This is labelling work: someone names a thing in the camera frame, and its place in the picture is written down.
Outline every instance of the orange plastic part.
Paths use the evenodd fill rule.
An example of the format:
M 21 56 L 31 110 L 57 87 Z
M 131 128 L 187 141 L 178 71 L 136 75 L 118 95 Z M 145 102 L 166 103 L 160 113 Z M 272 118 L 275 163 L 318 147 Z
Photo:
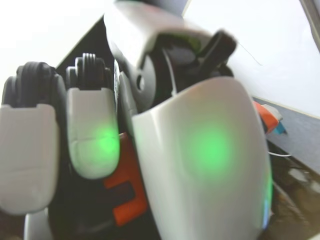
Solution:
M 148 208 L 147 197 L 143 186 L 138 159 L 132 141 L 126 133 L 120 134 L 120 159 L 114 173 L 104 179 L 104 186 L 109 189 L 129 181 L 134 189 L 135 197 L 113 209 L 117 226 L 123 226 L 139 217 Z
M 253 102 L 255 108 L 257 109 L 259 115 L 261 116 L 264 124 L 267 127 L 267 134 L 272 132 L 273 129 L 275 129 L 277 127 L 277 125 L 279 124 L 278 119 L 275 118 L 275 116 L 269 112 L 266 108 L 264 108 L 263 106 L 261 106 L 259 103 L 257 102 Z

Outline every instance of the white wire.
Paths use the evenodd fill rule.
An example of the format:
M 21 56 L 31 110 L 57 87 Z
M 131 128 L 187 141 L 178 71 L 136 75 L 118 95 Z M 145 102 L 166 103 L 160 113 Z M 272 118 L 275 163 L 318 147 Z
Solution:
M 282 155 L 282 154 L 278 154 L 278 153 L 274 153 L 274 152 L 268 152 L 270 155 L 273 155 L 273 156 L 277 156 L 277 157 L 291 157 L 292 155 L 291 154 L 287 154 L 287 155 Z

